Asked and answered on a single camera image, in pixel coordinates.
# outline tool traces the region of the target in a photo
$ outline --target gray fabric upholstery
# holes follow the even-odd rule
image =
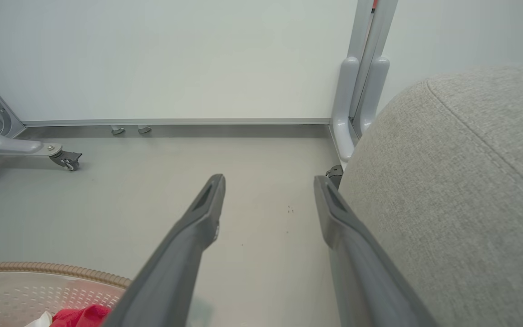
[[[440,325],[523,326],[523,68],[403,91],[340,192]]]

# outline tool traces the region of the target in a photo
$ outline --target perforated plastic basket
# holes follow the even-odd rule
[[[44,311],[113,308],[130,280],[52,263],[0,263],[0,327],[23,327]]]

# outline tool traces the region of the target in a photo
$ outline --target laundry basket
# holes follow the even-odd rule
[[[184,327],[201,254],[216,240],[225,178],[213,175],[134,281],[52,263],[0,263],[0,327],[23,327],[44,311],[100,304],[103,327]]]
[[[0,327],[23,327],[44,311],[114,308],[130,279],[52,263],[0,263]]]

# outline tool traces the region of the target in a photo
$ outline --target red cloth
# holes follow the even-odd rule
[[[52,318],[50,327],[98,327],[109,313],[110,308],[97,304],[82,310],[63,309]]]

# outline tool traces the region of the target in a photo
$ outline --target gray floor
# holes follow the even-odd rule
[[[206,250],[193,327],[337,326],[312,182],[336,165],[324,126],[33,128],[82,152],[0,157],[0,261],[43,261],[133,278],[207,178],[227,179],[221,230]]]

